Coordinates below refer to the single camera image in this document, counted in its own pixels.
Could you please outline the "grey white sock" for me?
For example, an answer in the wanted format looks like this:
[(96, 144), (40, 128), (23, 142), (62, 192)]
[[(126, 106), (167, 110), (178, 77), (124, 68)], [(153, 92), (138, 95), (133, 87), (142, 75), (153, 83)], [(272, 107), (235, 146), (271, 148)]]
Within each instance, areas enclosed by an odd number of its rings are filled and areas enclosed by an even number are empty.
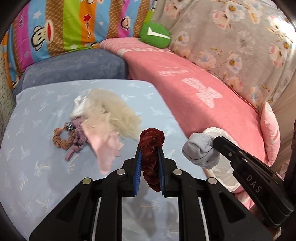
[(182, 147), (183, 155), (193, 164), (208, 170), (220, 160), (220, 153), (213, 147), (214, 138), (205, 133), (193, 133)]

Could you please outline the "dark red velvet scrunchie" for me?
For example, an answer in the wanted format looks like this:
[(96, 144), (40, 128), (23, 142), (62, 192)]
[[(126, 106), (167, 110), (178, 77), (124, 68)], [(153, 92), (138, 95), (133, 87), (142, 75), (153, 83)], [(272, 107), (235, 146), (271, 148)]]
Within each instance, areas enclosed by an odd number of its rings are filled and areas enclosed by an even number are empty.
[(148, 128), (140, 134), (138, 147), (142, 152), (142, 171), (144, 179), (151, 189), (160, 192), (159, 161), (156, 148), (161, 148), (165, 141), (165, 134), (156, 129)]

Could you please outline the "white lined trash bin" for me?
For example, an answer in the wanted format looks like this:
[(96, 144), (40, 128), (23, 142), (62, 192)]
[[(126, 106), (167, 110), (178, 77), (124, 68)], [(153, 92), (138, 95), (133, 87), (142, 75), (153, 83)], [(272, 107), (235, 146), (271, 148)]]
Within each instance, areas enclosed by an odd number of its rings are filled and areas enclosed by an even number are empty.
[[(216, 127), (207, 128), (203, 131), (203, 133), (208, 134), (214, 138), (225, 137), (229, 141), (233, 142), (233, 144), (238, 146), (236, 140), (234, 140), (233, 137), (231, 137), (226, 131), (220, 128), (216, 128)], [(238, 193), (242, 191), (241, 185), (232, 175), (232, 172), (234, 170), (230, 165), (230, 161), (227, 158), (225, 158), (222, 154), (220, 155), (219, 163), (215, 167), (213, 167), (210, 170), (203, 168), (203, 171), (208, 178), (209, 177), (216, 178), (230, 192)]]

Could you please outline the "small pink cartoon pillow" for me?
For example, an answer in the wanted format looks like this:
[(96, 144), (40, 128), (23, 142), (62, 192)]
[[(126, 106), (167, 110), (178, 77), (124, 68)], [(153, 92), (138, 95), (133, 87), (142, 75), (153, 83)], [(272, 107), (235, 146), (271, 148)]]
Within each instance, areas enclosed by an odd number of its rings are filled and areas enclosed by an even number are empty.
[(272, 166), (280, 150), (280, 127), (268, 102), (265, 103), (261, 112), (260, 128), (268, 161)]

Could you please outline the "light pink cloth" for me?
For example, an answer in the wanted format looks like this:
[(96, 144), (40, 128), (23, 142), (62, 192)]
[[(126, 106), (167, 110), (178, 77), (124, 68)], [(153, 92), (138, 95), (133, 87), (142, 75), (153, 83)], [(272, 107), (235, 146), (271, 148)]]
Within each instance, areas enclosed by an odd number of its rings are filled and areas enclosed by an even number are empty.
[(81, 126), (97, 157), (99, 171), (103, 175), (107, 174), (123, 147), (118, 137), (119, 132), (110, 123), (110, 114), (92, 115), (84, 119)]

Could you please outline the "pink towel blanket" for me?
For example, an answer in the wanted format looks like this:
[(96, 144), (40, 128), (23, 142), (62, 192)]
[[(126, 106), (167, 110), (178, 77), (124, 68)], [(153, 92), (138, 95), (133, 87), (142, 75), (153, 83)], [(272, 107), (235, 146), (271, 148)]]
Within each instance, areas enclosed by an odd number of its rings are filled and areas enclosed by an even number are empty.
[(137, 38), (110, 38), (99, 47), (126, 61), (129, 79), (156, 87), (187, 137), (217, 127), (241, 149), (271, 165), (258, 112), (221, 80), (169, 49)]

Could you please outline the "white cloth under fur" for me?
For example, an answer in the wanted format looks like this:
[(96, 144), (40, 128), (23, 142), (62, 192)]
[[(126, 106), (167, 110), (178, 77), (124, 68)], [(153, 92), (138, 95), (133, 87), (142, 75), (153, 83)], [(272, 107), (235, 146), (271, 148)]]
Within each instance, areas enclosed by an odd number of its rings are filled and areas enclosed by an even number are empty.
[(74, 99), (74, 108), (73, 111), (70, 113), (70, 119), (74, 120), (76, 118), (80, 118), (85, 110), (85, 103), (88, 99), (88, 96), (82, 97), (79, 95)]

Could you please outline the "cream fluffy fur piece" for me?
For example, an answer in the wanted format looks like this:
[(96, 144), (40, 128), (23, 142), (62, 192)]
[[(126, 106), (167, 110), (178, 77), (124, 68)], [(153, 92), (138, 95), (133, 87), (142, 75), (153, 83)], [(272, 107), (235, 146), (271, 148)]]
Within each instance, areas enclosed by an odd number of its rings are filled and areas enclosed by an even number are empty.
[(142, 119), (122, 98), (102, 88), (89, 92), (85, 101), (82, 126), (103, 137), (114, 131), (122, 138), (137, 140)]

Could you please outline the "grey floral quilt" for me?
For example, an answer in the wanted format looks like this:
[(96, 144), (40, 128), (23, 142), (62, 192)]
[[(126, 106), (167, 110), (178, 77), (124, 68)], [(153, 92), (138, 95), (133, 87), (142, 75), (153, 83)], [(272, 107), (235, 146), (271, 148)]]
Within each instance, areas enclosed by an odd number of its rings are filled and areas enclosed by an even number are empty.
[(219, 78), (257, 110), (295, 72), (295, 29), (272, 1), (158, 1), (152, 20), (170, 50)]

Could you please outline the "dark blue plush pillow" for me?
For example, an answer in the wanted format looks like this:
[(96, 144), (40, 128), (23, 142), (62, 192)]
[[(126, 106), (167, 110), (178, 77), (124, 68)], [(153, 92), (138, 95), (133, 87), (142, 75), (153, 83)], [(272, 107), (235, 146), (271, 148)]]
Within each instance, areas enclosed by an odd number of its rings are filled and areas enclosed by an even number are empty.
[(103, 49), (62, 54), (27, 67), (13, 90), (13, 97), (27, 88), (74, 80), (126, 79), (124, 59)]

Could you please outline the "green round check-mark cushion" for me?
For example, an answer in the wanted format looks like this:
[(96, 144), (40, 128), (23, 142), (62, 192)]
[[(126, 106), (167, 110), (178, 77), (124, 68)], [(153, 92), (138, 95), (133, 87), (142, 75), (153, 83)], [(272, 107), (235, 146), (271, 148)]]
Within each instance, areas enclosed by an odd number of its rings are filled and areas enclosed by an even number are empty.
[(145, 44), (164, 49), (171, 43), (168, 30), (155, 22), (145, 23), (140, 29), (139, 40)]

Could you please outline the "colourful striped monkey quilt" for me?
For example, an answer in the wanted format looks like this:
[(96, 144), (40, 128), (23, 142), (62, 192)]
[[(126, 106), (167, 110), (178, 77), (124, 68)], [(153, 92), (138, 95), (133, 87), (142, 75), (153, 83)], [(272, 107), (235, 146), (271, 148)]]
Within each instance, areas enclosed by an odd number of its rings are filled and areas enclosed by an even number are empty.
[(30, 1), (3, 39), (10, 89), (30, 65), (67, 52), (97, 48), (108, 38), (138, 37), (154, 1)]

